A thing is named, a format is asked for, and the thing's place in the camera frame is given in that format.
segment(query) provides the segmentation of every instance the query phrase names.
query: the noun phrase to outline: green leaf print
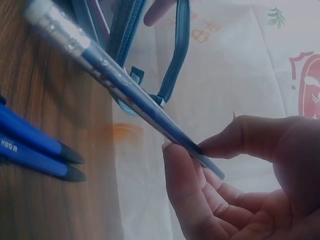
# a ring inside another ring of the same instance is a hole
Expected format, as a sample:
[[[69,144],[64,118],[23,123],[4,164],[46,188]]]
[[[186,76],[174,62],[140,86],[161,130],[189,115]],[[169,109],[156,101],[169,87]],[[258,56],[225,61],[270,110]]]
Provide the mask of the green leaf print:
[[[285,18],[282,16],[282,12],[276,7],[274,9],[270,9],[272,13],[268,13],[267,15],[269,17],[272,17],[272,19],[268,20],[266,23],[269,26],[277,25],[277,28],[280,29],[281,26],[285,25]]]
[[[269,13],[268,16],[270,16],[270,17],[276,17],[276,16],[277,16],[277,13],[276,13],[276,12],[275,12],[275,13]]]
[[[267,22],[267,24],[270,25],[270,26],[272,26],[272,25],[277,24],[277,22],[278,22],[278,20],[275,18],[275,19],[270,19],[270,20]]]

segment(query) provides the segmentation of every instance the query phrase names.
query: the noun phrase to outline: zipper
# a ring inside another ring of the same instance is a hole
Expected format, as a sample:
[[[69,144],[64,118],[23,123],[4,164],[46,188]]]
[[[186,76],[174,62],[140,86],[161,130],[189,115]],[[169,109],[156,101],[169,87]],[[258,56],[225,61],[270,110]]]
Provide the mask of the zipper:
[[[124,67],[133,38],[137,32],[139,23],[143,17],[146,0],[119,0],[115,15],[112,20],[110,37],[107,45],[107,53],[121,66]],[[171,98],[174,87],[185,61],[190,41],[190,0],[177,0],[175,17],[175,43],[170,65],[163,78],[157,95],[149,96],[162,108]],[[130,76],[139,85],[144,72],[132,67]],[[115,96],[115,101],[120,108],[131,116],[138,116],[130,107],[121,102]]]
[[[112,20],[107,53],[124,67],[147,0],[119,0]]]
[[[119,55],[116,60],[121,67],[124,67],[125,65],[134,37],[137,33],[138,26],[143,18],[147,2],[147,0],[136,0],[130,20],[131,22],[126,30],[127,35],[122,41],[123,43],[121,44]]]
[[[163,104],[167,103],[171,98],[179,72],[187,56],[190,41],[190,15],[191,6],[189,0],[178,0],[173,57],[157,94],[157,97],[164,101]]]

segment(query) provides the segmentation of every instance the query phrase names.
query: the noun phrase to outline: black pen tip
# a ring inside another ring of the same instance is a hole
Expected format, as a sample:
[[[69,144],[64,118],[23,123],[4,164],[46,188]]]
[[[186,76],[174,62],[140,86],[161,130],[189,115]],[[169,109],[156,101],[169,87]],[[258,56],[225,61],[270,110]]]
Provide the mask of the black pen tip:
[[[82,156],[80,156],[79,153],[77,153],[67,145],[63,144],[62,142],[60,142],[60,144],[61,144],[60,156],[64,162],[72,163],[72,164],[85,163],[85,159]]]
[[[79,171],[78,169],[74,168],[73,166],[66,166],[67,172],[62,177],[64,180],[70,181],[70,182],[83,182],[87,180],[86,175]]]
[[[5,99],[5,97],[0,95],[0,104],[6,105],[6,103],[7,103],[7,100]]]

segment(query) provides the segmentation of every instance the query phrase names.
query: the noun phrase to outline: blue strap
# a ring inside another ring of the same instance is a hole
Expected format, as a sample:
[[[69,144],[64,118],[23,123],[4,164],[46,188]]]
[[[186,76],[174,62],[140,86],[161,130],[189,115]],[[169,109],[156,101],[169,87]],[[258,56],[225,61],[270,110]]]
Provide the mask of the blue strap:
[[[162,108],[165,107],[165,104],[172,96],[179,72],[188,52],[190,40],[190,14],[190,0],[177,0],[173,57],[164,76],[158,94],[150,94],[150,97]],[[140,85],[143,80],[144,72],[136,67],[132,67],[130,76],[137,84]],[[131,108],[129,108],[115,96],[113,96],[113,98],[125,113],[131,116],[138,116]]]

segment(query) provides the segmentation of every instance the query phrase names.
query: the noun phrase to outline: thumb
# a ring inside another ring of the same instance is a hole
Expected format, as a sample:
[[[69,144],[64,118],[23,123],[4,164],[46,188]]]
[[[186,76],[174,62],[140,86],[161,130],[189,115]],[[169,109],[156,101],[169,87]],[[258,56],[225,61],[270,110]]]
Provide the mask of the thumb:
[[[273,154],[279,140],[295,124],[305,118],[265,118],[239,116],[221,133],[199,144],[203,153],[211,158],[231,159],[240,154],[273,162]]]
[[[175,0],[155,0],[144,16],[144,24],[153,26],[175,4]]]

